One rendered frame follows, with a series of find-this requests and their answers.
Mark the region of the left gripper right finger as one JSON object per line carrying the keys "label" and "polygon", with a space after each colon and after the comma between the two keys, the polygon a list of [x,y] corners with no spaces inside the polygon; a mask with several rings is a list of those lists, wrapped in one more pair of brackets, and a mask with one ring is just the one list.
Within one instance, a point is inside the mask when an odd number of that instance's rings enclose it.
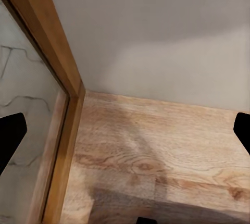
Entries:
{"label": "left gripper right finger", "polygon": [[250,154],[250,114],[237,114],[233,131]]}

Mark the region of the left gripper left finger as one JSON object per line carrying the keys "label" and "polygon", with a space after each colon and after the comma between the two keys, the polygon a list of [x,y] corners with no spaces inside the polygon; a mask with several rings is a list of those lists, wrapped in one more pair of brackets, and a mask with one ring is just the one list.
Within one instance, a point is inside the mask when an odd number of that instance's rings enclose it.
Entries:
{"label": "left gripper left finger", "polygon": [[0,176],[26,133],[23,113],[0,118]]}

